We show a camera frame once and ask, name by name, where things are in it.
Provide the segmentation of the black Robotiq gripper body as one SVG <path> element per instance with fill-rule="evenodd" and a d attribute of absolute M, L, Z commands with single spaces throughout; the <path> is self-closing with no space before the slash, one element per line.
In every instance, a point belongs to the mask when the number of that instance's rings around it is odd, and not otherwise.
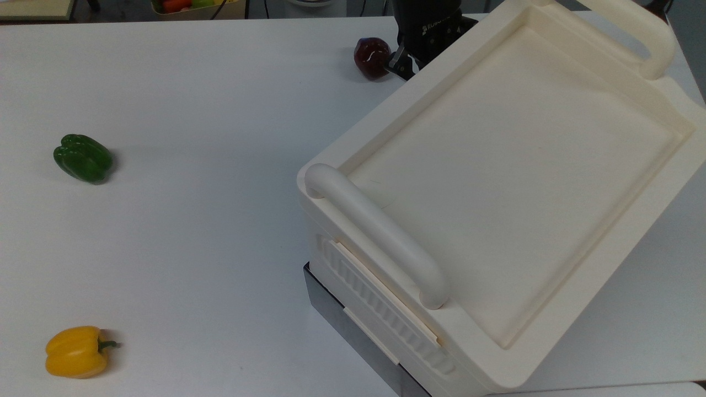
<path fill-rule="evenodd" d="M 462 15 L 461 1 L 392 1 L 398 45 L 416 61 L 432 61 L 478 20 Z"/>

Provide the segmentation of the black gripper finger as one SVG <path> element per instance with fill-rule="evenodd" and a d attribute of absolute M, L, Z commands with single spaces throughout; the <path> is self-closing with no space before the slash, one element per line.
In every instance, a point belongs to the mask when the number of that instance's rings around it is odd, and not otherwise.
<path fill-rule="evenodd" d="M 421 69 L 422 66 L 405 47 L 398 47 L 385 62 L 385 70 L 404 81 L 412 79 Z"/>

